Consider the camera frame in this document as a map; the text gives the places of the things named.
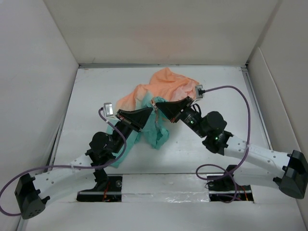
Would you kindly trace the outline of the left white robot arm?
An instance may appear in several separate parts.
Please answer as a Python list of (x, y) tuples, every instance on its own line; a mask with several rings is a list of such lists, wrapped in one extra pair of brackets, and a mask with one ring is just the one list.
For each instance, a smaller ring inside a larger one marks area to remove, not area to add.
[(115, 125), (102, 116), (112, 127), (112, 133), (95, 133), (85, 154), (68, 165), (50, 166), (45, 173), (32, 176), (29, 170), (19, 176), (14, 194), (21, 217), (30, 219), (37, 216), (52, 202), (83, 190), (83, 184), (88, 180), (93, 189), (105, 190), (109, 178), (104, 169), (123, 156), (129, 136), (132, 132), (142, 131), (152, 111), (151, 107), (135, 111), (118, 110)]

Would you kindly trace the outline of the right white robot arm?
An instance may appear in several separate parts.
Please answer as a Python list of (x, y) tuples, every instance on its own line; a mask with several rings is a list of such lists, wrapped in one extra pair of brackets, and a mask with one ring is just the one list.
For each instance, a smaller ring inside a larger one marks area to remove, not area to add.
[(176, 102), (160, 102), (156, 107), (166, 118), (176, 123), (179, 120), (203, 139), (202, 144), (214, 154), (244, 160), (255, 169), (230, 165), (228, 175), (222, 179), (225, 188), (232, 190), (239, 184), (254, 184), (278, 188), (282, 193), (304, 199), (308, 185), (308, 162), (304, 154), (277, 152), (250, 144), (225, 130), (223, 116), (212, 111), (202, 116), (200, 106), (186, 97)]

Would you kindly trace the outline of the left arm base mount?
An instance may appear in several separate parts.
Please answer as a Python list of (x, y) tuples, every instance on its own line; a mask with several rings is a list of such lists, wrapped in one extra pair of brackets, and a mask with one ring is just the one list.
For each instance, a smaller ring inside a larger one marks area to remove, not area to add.
[(98, 181), (98, 171), (95, 172), (96, 185), (92, 189), (82, 190), (77, 193), (78, 202), (121, 202), (123, 175), (107, 175), (105, 172)]

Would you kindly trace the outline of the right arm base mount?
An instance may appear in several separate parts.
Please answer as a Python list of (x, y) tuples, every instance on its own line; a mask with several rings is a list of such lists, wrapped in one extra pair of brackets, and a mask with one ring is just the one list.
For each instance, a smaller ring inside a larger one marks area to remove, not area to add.
[(224, 178), (214, 180), (215, 177), (222, 176), (222, 174), (208, 174), (207, 177), (211, 180), (205, 184), (205, 188), (209, 192), (209, 200), (211, 202), (253, 202), (253, 194), (250, 185), (239, 185), (236, 187), (230, 178), (226, 176)]

